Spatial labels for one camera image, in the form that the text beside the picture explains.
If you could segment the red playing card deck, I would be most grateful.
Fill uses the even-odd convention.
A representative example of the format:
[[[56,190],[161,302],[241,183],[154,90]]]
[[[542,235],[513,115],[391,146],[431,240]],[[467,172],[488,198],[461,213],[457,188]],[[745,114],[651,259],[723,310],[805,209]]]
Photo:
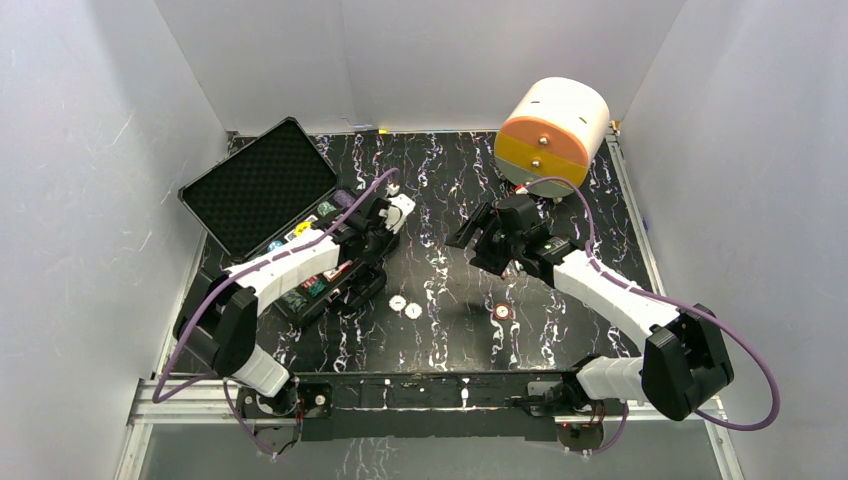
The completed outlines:
[[[344,263],[338,265],[337,267],[327,270],[323,273],[324,278],[328,282],[334,282],[341,274],[345,273],[351,266],[353,262],[351,260],[345,261]]]

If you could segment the red poker chip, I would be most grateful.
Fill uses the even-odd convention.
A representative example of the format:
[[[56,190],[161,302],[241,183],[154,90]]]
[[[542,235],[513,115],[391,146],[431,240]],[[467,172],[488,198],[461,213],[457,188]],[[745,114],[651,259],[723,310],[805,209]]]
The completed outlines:
[[[510,321],[513,318],[513,310],[508,304],[498,303],[493,307],[492,316],[497,321]]]

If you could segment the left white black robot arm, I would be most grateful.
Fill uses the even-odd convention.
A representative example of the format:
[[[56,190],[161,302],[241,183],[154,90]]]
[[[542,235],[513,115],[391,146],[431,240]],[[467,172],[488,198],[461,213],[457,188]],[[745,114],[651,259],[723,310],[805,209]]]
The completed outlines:
[[[271,414],[290,414],[299,391],[292,373],[258,345],[260,314],[283,302],[290,322],[309,323],[335,300],[358,309],[384,286],[382,260],[415,207],[405,194],[371,193],[273,251],[202,277],[195,301],[175,325],[175,339],[216,376],[259,393]]]

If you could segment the white 1 chip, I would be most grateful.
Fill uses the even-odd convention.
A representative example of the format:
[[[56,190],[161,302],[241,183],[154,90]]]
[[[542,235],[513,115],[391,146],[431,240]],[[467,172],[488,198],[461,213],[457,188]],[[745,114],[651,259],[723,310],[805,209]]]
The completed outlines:
[[[394,295],[389,299],[389,308],[395,312],[402,312],[407,306],[407,300],[401,295]]]
[[[418,319],[422,315],[422,312],[422,307],[414,302],[407,304],[404,308],[404,314],[412,320]]]

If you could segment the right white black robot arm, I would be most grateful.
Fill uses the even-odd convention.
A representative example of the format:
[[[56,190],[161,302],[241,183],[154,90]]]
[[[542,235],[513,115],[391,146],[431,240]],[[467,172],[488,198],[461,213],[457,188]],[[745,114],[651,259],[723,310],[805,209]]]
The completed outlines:
[[[493,275],[518,263],[530,276],[584,303],[640,348],[640,356],[589,355],[548,391],[563,394],[577,414],[601,401],[648,402],[681,421],[731,384],[735,374],[721,330],[703,314],[638,294],[638,284],[594,259],[569,238],[553,235],[527,195],[479,205],[448,235],[449,247],[470,247],[470,265]]]

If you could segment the yellow big blind button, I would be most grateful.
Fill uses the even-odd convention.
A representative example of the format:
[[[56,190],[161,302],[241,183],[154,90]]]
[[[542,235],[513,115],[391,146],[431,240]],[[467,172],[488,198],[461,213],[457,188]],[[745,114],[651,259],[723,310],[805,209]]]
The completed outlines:
[[[310,221],[303,221],[303,222],[301,222],[300,224],[298,224],[298,225],[295,227],[295,229],[294,229],[294,235],[295,235],[296,237],[299,237],[299,236],[301,236],[301,235],[302,235],[302,234],[303,234],[303,233],[304,233],[307,229],[309,229],[310,227],[311,227],[311,222],[310,222]]]

